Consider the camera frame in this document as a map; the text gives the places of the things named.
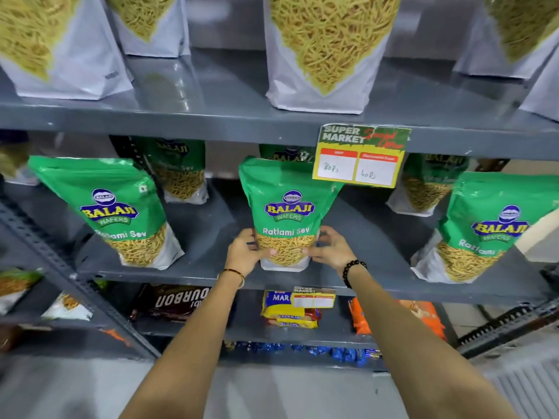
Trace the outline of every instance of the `person's left hand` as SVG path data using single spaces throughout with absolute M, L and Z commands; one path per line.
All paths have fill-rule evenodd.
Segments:
M 272 257 L 277 254 L 273 248 L 257 249 L 254 240 L 254 233 L 251 228 L 243 229 L 240 234 L 229 245 L 227 251 L 227 260 L 225 260 L 225 269 L 234 269 L 247 276 L 252 270 L 256 262 L 266 257 Z

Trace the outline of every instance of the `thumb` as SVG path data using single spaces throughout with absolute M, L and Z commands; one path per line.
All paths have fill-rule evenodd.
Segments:
M 303 254 L 310 257 L 323 257 L 324 247 L 303 247 Z
M 275 256 L 277 253 L 278 251 L 274 248 L 261 248 L 256 252 L 256 258 L 257 259 L 269 258 Z

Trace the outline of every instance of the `price sign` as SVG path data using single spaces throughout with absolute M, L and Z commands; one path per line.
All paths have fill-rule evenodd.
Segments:
M 411 129 L 329 123 L 320 128 L 314 179 L 393 188 Z

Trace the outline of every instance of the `black beaded bracelet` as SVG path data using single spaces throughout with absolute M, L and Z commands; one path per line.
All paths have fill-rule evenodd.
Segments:
M 360 261 L 360 260 L 352 260 L 349 263 L 346 264 L 346 267 L 344 267 L 344 272 L 342 273 L 342 279 L 344 280 L 344 283 L 346 284 L 346 287 L 348 287 L 349 289 L 351 288 L 351 285 L 349 284 L 348 281 L 348 273 L 349 273 L 349 268 L 355 265 L 363 265 L 363 267 L 365 269 L 367 269 L 367 264 L 364 261 Z

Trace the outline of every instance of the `gold bangle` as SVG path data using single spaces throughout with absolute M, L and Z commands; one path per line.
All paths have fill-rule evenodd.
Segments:
M 217 275 L 217 277 L 219 278 L 220 275 L 221 275 L 223 272 L 226 272 L 226 271 L 236 273 L 236 274 L 239 275 L 239 276 L 241 277 L 241 279 L 243 280 L 243 281 L 241 282 L 241 285 L 239 285 L 239 288 L 237 288 L 237 289 L 241 289 L 242 287 L 244 287 L 245 276 L 244 276 L 243 274 L 241 274 L 241 272 L 239 272 L 238 270 L 235 270 L 235 269 L 224 269 L 224 270 L 222 270 L 222 271 Z

